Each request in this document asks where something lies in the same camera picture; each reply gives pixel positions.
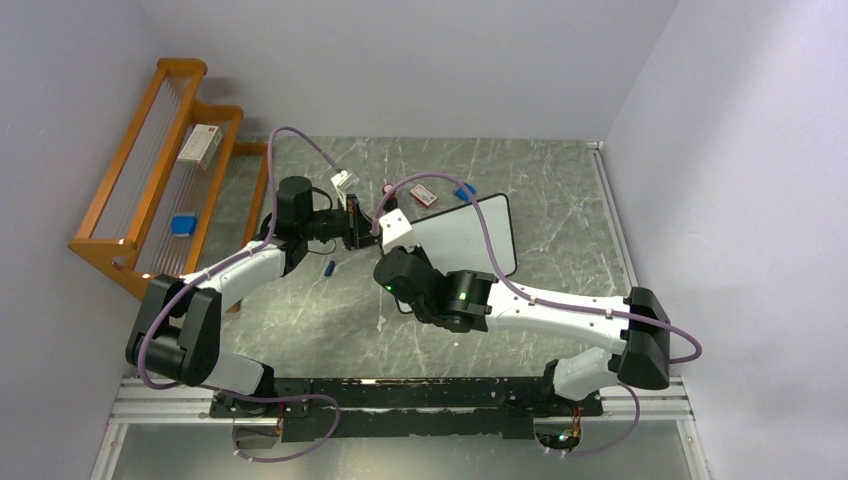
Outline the blue marker cap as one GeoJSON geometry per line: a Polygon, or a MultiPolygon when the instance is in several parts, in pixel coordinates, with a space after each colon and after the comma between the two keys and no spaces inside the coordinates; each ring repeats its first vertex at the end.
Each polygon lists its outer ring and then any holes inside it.
{"type": "Polygon", "coordinates": [[[335,271],[335,268],[336,268],[336,262],[335,262],[335,261],[333,261],[333,260],[331,260],[331,261],[328,263],[328,265],[327,265],[327,267],[326,267],[326,269],[325,269],[325,271],[324,271],[324,276],[325,276],[325,277],[330,277],[330,276],[332,276],[332,275],[333,275],[333,273],[334,273],[334,271],[335,271]]]}

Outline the white whiteboard black frame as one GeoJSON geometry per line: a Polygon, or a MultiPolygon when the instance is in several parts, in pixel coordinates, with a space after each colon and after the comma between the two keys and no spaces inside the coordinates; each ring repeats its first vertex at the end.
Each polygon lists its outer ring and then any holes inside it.
{"type": "MultiPolygon", "coordinates": [[[[478,199],[495,258],[510,276],[518,269],[509,197],[504,193],[478,199]]],[[[481,224],[470,204],[413,220],[412,229],[431,264],[441,273],[458,270],[495,272],[481,224]]]]}

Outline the orange wooden shelf rack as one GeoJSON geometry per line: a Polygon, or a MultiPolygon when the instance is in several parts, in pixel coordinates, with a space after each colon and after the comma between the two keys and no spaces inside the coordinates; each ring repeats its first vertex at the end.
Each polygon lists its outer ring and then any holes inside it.
{"type": "Polygon", "coordinates": [[[206,64],[161,58],[69,248],[136,298],[161,273],[204,269],[242,248],[260,220],[267,144],[238,138],[243,110],[198,96],[206,64]],[[221,127],[203,170],[177,155],[195,124],[221,127]],[[177,238],[177,213],[198,220],[177,238]]]}

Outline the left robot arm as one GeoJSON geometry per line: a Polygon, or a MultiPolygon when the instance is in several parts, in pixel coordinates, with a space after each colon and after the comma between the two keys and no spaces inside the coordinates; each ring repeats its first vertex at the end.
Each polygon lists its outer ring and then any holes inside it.
{"type": "Polygon", "coordinates": [[[236,396],[249,414],[261,416],[277,400],[272,367],[221,347],[226,310],[259,287],[291,273],[313,241],[339,240],[348,250],[375,244],[371,220],[350,193],[356,177],[338,171],[330,207],[316,210],[317,193],[302,176],[283,178],[275,211],[258,236],[212,266],[173,277],[160,274],[147,286],[132,333],[127,361],[144,376],[155,373],[186,386],[211,387],[236,396]]]}

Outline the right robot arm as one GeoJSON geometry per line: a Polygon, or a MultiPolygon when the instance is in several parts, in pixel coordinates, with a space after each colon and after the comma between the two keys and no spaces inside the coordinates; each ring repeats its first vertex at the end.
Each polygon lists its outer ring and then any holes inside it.
{"type": "Polygon", "coordinates": [[[421,249],[396,247],[377,262],[374,280],[416,319],[455,333],[521,330],[581,341],[588,350],[553,363],[539,391],[550,413],[565,413],[590,393],[622,383],[643,390],[670,384],[670,321],[654,293],[590,297],[509,284],[493,274],[441,273],[421,249]]]}

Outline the red black stamp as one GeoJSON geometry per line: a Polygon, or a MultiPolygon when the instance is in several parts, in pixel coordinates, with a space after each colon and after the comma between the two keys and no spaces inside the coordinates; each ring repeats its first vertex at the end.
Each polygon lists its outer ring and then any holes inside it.
{"type": "Polygon", "coordinates": [[[396,194],[393,193],[394,186],[392,184],[384,184],[382,187],[382,194],[384,196],[388,196],[390,200],[396,198],[396,194]]]}

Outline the red white small box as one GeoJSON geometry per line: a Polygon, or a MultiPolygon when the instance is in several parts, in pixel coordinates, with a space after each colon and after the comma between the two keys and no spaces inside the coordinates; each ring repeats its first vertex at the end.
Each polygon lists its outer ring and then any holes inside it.
{"type": "Polygon", "coordinates": [[[410,196],[421,206],[429,209],[437,201],[438,196],[421,184],[417,184],[410,189],[410,196]]]}

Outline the blue eraser block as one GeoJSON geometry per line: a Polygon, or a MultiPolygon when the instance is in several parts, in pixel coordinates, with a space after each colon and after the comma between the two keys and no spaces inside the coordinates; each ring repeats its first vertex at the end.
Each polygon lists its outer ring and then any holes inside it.
{"type": "Polygon", "coordinates": [[[454,190],[454,196],[462,202],[470,203],[471,199],[476,196],[476,190],[472,185],[463,183],[454,190]]]}

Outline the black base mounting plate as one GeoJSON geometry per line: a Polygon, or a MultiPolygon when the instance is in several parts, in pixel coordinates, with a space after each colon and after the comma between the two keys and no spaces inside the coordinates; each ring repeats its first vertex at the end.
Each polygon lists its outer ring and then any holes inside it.
{"type": "Polygon", "coordinates": [[[532,440],[534,422],[599,417],[600,394],[579,401],[554,394],[541,376],[412,379],[278,378],[276,392],[297,402],[267,406],[216,394],[215,418],[261,418],[282,424],[283,442],[334,438],[496,435],[532,440]]]}

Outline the blue object on shelf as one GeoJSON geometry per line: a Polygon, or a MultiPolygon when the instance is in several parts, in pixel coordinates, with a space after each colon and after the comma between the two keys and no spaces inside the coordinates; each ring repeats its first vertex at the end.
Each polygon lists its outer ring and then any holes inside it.
{"type": "Polygon", "coordinates": [[[193,213],[177,213],[171,218],[170,232],[177,238],[191,237],[197,223],[197,217],[193,213]]]}

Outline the white red box on shelf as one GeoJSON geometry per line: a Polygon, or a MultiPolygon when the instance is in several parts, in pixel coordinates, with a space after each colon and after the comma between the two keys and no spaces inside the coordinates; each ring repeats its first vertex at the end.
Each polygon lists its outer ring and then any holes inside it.
{"type": "Polygon", "coordinates": [[[221,139],[220,126],[195,124],[177,155],[177,161],[205,170],[214,157],[221,139]]]}

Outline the aluminium frame rail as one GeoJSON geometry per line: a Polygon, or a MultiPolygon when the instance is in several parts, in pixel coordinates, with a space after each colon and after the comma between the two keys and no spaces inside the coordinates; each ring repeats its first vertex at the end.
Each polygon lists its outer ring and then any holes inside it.
{"type": "MultiPolygon", "coordinates": [[[[638,389],[640,422],[670,421],[677,427],[682,449],[693,479],[711,479],[688,392],[683,380],[671,379],[663,391],[638,389]]],[[[124,438],[130,425],[246,425],[272,427],[272,419],[215,418],[210,415],[213,393],[201,388],[176,387],[153,390],[138,378],[126,378],[119,387],[108,417],[107,431],[92,470],[93,479],[110,479],[115,471],[124,438]]]]}

